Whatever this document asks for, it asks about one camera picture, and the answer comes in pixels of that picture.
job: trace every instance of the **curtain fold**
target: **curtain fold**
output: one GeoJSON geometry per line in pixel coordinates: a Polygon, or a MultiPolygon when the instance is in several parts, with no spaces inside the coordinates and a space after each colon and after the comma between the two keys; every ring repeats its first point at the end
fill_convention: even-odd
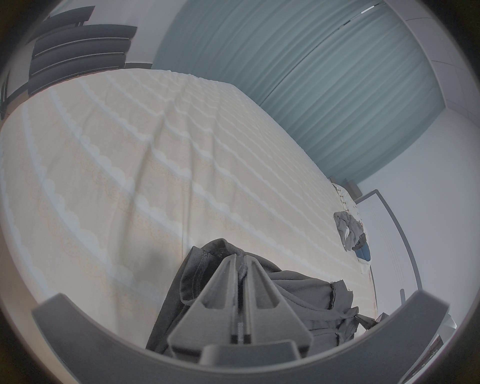
{"type": "Polygon", "coordinates": [[[234,84],[337,180],[382,168],[444,108],[417,41],[378,1],[190,1],[152,68],[234,84]]]}

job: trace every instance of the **mattress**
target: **mattress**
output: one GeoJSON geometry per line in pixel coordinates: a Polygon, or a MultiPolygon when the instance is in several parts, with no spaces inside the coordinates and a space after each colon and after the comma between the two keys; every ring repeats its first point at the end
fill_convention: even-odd
{"type": "Polygon", "coordinates": [[[236,87],[124,69],[54,85],[0,132],[0,224],[38,302],[61,292],[144,347],[190,248],[225,238],[282,269],[343,279],[375,316],[345,252],[340,198],[236,87]]]}

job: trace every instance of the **bed sheet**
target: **bed sheet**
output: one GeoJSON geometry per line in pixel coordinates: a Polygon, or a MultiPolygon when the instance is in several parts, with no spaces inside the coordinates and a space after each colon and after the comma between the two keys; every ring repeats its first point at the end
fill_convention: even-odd
{"type": "Polygon", "coordinates": [[[125,69],[52,86],[3,125],[0,187],[0,224],[35,299],[62,292],[140,347],[182,259],[216,238],[344,279],[376,315],[336,230],[335,188],[230,84],[125,69]]]}

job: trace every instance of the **bed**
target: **bed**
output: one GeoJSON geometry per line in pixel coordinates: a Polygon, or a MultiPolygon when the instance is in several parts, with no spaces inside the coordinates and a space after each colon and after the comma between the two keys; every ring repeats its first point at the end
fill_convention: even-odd
{"type": "Polygon", "coordinates": [[[375,317],[345,252],[330,181],[236,87],[123,69],[56,84],[0,132],[0,224],[37,302],[66,294],[144,347],[193,245],[225,238],[282,269],[343,279],[375,317]]]}

